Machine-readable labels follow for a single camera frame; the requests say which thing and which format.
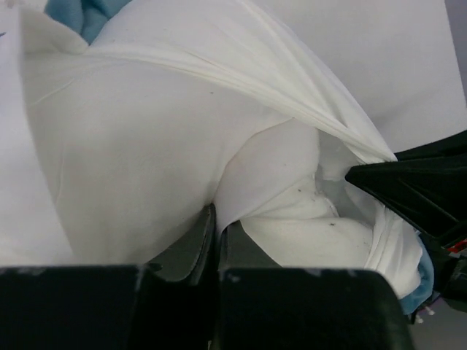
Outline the blue white houndstooth pillowcase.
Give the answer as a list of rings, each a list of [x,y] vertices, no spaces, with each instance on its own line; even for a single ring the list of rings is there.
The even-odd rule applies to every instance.
[[[381,273],[410,314],[433,292],[431,259],[344,178],[395,155],[270,12],[252,1],[3,1],[1,264],[147,262],[215,206],[251,137],[291,120],[318,132],[317,185],[338,183],[372,229],[357,269]]]

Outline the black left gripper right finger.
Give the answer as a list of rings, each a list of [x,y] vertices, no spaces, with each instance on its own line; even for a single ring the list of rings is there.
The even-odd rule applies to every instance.
[[[408,322],[376,272],[282,268],[244,231],[220,237],[219,349],[412,349]]]

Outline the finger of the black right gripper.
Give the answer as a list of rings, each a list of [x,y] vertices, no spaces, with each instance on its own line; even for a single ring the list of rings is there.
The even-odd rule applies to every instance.
[[[467,131],[422,146],[397,152],[399,161],[441,158],[466,154]]]

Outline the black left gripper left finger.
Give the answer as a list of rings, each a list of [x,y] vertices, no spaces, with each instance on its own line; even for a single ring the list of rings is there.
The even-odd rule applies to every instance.
[[[207,349],[215,208],[135,265],[1,269],[3,349]]]

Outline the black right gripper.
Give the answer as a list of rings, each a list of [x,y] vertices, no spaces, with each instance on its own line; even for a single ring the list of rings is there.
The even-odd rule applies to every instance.
[[[412,324],[422,323],[421,311],[434,315],[441,299],[466,313],[466,157],[355,166],[345,179],[430,237],[422,242],[434,266],[434,288],[412,313]]]

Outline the white pillow insert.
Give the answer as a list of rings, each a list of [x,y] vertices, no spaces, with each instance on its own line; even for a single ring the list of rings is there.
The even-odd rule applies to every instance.
[[[240,222],[284,267],[366,268],[372,229],[338,200],[338,183],[317,185],[319,160],[317,130],[296,120],[251,137],[215,193],[219,230]]]

